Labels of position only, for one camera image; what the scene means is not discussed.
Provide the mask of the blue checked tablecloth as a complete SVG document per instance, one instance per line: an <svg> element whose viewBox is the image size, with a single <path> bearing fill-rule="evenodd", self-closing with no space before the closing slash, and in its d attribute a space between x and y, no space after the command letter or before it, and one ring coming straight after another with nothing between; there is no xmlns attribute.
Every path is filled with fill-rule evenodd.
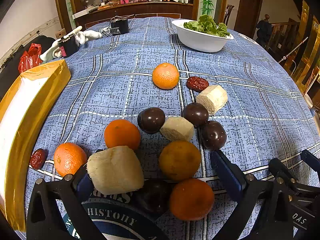
<svg viewBox="0 0 320 240"><path fill-rule="evenodd" d="M225 106L209 121L219 122L227 133L221 149L244 173L272 181L268 163L278 158L298 181L319 187L316 171L301 160L308 150L319 158L319 133L311 111L289 74L253 40L229 30L234 39L217 53L201 53L184 46L173 19L166 17L129 20L130 32L88 42L66 59L71 79L49 112L34 150L47 151L43 168L28 169L25 213L37 179L59 181L53 157L57 146L72 142L88 157L107 148L106 126L127 120L138 127L138 114L158 107L169 117L179 117L195 102L198 92L186 86L191 76L220 85L228 95ZM171 90L159 89L152 72L161 63L177 67L180 80ZM107 239L213 239L236 207L210 163L210 151L201 143L199 129L191 143L200 150L195 178L215 193L212 211L203 219L185 222L170 211L151 218L133 205L133 193L105 195L96 189L83 204Z"/></svg>

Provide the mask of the dark jar with cork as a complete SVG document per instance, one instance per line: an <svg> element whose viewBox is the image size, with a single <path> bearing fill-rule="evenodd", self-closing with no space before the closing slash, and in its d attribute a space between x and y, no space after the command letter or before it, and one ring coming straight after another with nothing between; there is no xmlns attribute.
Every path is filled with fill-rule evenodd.
<svg viewBox="0 0 320 240"><path fill-rule="evenodd" d="M63 38L58 42L61 54L64 58L67 58L79 50L75 36L69 36L68 38Z"/></svg>

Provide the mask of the red jujube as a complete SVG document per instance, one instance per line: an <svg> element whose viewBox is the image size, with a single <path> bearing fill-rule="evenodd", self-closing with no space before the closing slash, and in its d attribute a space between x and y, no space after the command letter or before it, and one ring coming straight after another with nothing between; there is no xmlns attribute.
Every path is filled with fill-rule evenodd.
<svg viewBox="0 0 320 240"><path fill-rule="evenodd" d="M46 161L46 158L47 158L47 151L42 148L39 148L35 150L31 155L29 164L33 169L39 170L43 167L44 162Z"/></svg>
<svg viewBox="0 0 320 240"><path fill-rule="evenodd" d="M201 92L209 86L209 82L201 77L191 76L187 79L186 86L196 92Z"/></svg>

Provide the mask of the white bowl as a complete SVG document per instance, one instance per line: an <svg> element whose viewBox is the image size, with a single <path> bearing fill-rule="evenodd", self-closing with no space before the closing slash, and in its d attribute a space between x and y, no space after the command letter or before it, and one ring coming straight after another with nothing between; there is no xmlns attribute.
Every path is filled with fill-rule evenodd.
<svg viewBox="0 0 320 240"><path fill-rule="evenodd" d="M179 19L171 23L175 26L179 40L187 47L204 53L215 53L220 51L227 41L234 39L230 34L227 37L218 37L201 33L195 30L186 29L183 24L191 20Z"/></svg>

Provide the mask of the dark figurine statue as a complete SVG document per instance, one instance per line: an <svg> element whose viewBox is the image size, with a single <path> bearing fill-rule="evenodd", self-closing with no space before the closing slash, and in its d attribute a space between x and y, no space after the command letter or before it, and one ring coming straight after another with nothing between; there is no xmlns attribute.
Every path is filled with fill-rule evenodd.
<svg viewBox="0 0 320 240"><path fill-rule="evenodd" d="M263 48L266 47L271 34L272 34L272 24L269 22L270 16L265 14L265 18L260 20L256 26L257 28L257 39L256 42Z"/></svg>

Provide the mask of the black box on table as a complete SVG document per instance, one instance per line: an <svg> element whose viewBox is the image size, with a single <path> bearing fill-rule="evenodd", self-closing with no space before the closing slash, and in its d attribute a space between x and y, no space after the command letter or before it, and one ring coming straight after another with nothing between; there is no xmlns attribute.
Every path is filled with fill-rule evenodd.
<svg viewBox="0 0 320 240"><path fill-rule="evenodd" d="M129 32L129 22L127 17L114 16L110 20L111 34L121 35Z"/></svg>

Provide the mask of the orange tangerine bottom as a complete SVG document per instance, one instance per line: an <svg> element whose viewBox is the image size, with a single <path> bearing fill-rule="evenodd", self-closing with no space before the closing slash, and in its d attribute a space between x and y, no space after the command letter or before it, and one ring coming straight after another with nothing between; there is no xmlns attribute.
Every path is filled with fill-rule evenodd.
<svg viewBox="0 0 320 240"><path fill-rule="evenodd" d="M200 220L211 211L214 200L214 192L206 182L190 178L174 186L169 209L180 220Z"/></svg>

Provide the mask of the green lettuce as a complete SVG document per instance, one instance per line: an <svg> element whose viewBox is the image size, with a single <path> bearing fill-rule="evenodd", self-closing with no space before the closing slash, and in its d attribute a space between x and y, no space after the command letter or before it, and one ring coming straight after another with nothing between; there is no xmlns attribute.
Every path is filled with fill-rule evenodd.
<svg viewBox="0 0 320 240"><path fill-rule="evenodd" d="M198 21L184 22L183 27L217 37L230 36L227 26L224 23L216 24L212 16L209 15L201 15Z"/></svg>

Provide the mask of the black sofa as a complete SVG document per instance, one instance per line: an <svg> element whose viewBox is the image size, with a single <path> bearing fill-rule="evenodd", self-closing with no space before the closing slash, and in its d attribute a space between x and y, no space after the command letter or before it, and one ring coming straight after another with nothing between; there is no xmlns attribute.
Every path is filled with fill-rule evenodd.
<svg viewBox="0 0 320 240"><path fill-rule="evenodd" d="M3 96L19 76L20 72L18 71L18 64L20 62L20 58L25 51L29 50L31 44L40 44L42 47L42 51L46 51L51 47L54 41L55 40L52 37L40 35L35 37L25 46L20 46L14 54L9 56L9 58L2 65L4 68L0 73L0 99L3 99Z"/></svg>

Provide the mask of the large white yam chunk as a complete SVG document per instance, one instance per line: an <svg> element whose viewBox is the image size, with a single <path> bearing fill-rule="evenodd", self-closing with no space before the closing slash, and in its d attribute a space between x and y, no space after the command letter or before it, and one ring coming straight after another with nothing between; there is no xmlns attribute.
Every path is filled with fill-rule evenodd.
<svg viewBox="0 0 320 240"><path fill-rule="evenodd" d="M116 146L91 155L87 173L94 188L105 195L136 191L144 185L139 159L127 146Z"/></svg>

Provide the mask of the wooden sideboard counter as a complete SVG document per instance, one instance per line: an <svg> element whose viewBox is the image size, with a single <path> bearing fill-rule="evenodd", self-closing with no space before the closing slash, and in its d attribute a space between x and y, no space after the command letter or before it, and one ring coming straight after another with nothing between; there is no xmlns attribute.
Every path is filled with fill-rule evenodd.
<svg viewBox="0 0 320 240"><path fill-rule="evenodd" d="M76 26L84 29L95 24L110 21L114 16L129 16L129 18L170 17L189 20L197 19L196 9L192 4L178 2L143 2L117 5L104 8L75 19Z"/></svg>

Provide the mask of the yellow rimmed white tray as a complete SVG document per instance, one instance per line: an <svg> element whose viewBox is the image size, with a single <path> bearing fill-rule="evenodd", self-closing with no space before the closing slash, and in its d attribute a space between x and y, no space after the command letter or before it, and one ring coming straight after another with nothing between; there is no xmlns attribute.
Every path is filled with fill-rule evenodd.
<svg viewBox="0 0 320 240"><path fill-rule="evenodd" d="M71 73L65 60L18 76L1 100L1 212L14 230L26 231L25 181L41 127Z"/></svg>

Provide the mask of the dark plum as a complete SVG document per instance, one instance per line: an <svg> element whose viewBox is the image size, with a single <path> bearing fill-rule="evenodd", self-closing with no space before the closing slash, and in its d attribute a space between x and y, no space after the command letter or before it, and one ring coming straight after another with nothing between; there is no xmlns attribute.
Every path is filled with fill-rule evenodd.
<svg viewBox="0 0 320 240"><path fill-rule="evenodd" d="M223 126L217 121L207 121L201 128L201 140L206 149L219 150L227 140L227 134Z"/></svg>
<svg viewBox="0 0 320 240"><path fill-rule="evenodd" d="M148 134L154 134L159 132L165 123L165 114L160 108L147 108L139 113L137 122L142 131Z"/></svg>
<svg viewBox="0 0 320 240"><path fill-rule="evenodd" d="M208 121L209 113L202 104L193 102L185 106L182 116L195 127L199 127Z"/></svg>
<svg viewBox="0 0 320 240"><path fill-rule="evenodd" d="M163 179L148 179L137 191L137 200L150 215L159 217L169 210L169 199L175 185Z"/></svg>

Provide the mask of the red plastic bag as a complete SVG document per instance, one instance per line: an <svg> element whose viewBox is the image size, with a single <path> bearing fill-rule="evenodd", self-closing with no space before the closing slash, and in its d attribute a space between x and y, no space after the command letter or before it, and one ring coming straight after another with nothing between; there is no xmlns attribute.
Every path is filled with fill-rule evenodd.
<svg viewBox="0 0 320 240"><path fill-rule="evenodd" d="M32 43L28 51L24 51L20 57L18 64L19 73L23 73L33 67L40 65L43 61L40 59L42 54L42 46L37 43Z"/></svg>

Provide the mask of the dull orange tangerine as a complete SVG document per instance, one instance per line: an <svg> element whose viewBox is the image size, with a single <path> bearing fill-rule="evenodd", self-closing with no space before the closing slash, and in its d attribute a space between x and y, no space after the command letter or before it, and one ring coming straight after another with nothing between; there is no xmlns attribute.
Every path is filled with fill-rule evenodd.
<svg viewBox="0 0 320 240"><path fill-rule="evenodd" d="M158 162L165 176L174 181L182 181L196 174L200 166L201 154L191 142L173 141L163 148Z"/></svg>

